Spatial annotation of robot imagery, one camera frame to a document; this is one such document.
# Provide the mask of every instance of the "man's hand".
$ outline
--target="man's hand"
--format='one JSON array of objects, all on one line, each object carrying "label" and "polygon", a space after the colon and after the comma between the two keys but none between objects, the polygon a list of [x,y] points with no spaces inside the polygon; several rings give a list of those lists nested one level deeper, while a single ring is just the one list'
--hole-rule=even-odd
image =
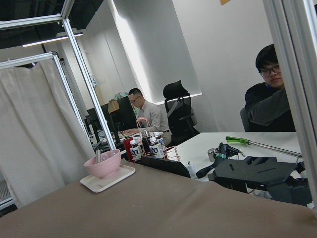
[{"label": "man's hand", "polygon": [[138,132],[139,132],[139,130],[135,128],[135,129],[124,130],[122,133],[123,134],[136,134]]}]

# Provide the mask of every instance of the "black hair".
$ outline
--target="black hair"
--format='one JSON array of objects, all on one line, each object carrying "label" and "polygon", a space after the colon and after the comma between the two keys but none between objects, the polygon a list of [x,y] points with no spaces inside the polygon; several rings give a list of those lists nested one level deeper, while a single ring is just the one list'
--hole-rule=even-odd
[{"label": "black hair", "polygon": [[256,68],[260,72],[261,68],[265,65],[278,63],[274,44],[265,46],[259,53],[256,58]]},{"label": "black hair", "polygon": [[131,94],[133,94],[133,95],[135,95],[135,94],[140,94],[140,95],[143,96],[141,90],[138,89],[138,88],[132,88],[132,89],[128,92],[128,94],[129,94],[129,95],[131,95]]}]

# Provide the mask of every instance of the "glasses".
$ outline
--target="glasses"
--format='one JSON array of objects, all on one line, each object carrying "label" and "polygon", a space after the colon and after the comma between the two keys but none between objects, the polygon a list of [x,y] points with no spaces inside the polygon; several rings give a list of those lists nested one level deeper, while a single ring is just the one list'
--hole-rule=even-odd
[{"label": "glasses", "polygon": [[136,97],[134,100],[130,100],[130,103],[135,103],[135,100],[137,100],[140,96]]},{"label": "glasses", "polygon": [[265,77],[269,77],[272,73],[272,71],[274,73],[281,73],[281,70],[279,68],[279,65],[274,66],[273,68],[266,68],[260,71],[260,75],[265,78]]}]

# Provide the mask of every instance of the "pink bowl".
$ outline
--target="pink bowl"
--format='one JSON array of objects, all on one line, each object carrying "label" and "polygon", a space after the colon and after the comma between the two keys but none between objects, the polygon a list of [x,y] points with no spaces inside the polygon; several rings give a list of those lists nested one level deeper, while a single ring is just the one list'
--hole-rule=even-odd
[{"label": "pink bowl", "polygon": [[101,154],[101,158],[103,158],[103,156],[107,156],[109,158],[96,164],[96,157],[92,157],[84,163],[84,167],[91,175],[103,178],[114,174],[114,172],[116,172],[119,168],[121,162],[120,150],[106,151]]}]

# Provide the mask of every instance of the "brown tabletop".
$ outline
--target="brown tabletop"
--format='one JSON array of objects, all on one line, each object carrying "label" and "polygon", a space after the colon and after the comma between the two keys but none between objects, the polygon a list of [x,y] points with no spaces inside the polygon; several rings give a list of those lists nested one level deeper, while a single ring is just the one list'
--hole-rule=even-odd
[{"label": "brown tabletop", "polygon": [[307,207],[122,161],[100,193],[75,182],[0,218],[0,238],[317,238]]}]

